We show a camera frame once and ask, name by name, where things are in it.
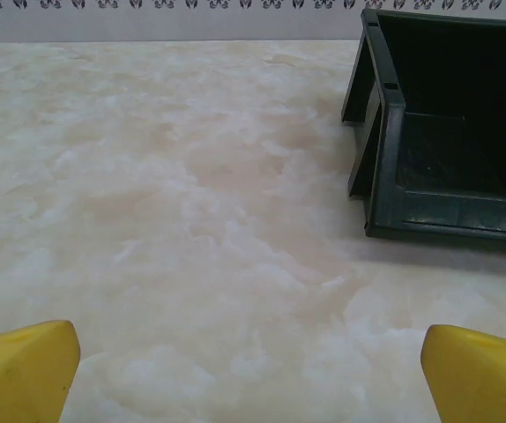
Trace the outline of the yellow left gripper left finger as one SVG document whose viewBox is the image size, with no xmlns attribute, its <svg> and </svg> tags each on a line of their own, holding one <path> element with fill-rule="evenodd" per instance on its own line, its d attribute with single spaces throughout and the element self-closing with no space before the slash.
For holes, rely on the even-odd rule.
<svg viewBox="0 0 506 423">
<path fill-rule="evenodd" d="M 79 362 L 69 321 L 0 333 L 0 423 L 59 423 Z"/>
</svg>

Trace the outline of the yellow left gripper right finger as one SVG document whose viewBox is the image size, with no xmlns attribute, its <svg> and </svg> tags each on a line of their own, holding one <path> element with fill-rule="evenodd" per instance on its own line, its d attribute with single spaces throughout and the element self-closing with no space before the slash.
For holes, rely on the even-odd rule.
<svg viewBox="0 0 506 423">
<path fill-rule="evenodd" d="M 420 363 L 442 423 L 506 423 L 506 339 L 433 325 Z"/>
</svg>

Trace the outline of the black plastic bin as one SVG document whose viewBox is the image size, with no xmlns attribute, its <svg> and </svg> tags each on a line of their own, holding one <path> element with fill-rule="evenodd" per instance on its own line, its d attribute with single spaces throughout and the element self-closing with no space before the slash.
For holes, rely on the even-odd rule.
<svg viewBox="0 0 506 423">
<path fill-rule="evenodd" d="M 506 250 L 506 20 L 366 9 L 342 107 L 365 233 Z"/>
</svg>

